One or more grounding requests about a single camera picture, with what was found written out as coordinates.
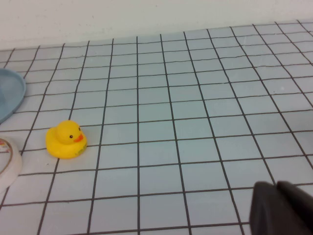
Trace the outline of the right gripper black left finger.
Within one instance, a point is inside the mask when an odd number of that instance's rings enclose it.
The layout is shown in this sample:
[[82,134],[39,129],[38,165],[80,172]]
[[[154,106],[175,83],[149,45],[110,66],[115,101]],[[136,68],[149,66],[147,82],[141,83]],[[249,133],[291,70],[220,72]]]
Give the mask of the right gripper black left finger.
[[256,182],[249,215],[253,235],[311,235],[277,184]]

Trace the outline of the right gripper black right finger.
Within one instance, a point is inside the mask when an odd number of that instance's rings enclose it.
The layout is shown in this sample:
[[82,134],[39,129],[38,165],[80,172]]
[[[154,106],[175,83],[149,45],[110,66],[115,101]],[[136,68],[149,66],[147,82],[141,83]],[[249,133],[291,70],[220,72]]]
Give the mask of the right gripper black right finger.
[[313,197],[287,181],[279,181],[277,189],[285,196],[295,213],[313,231]]

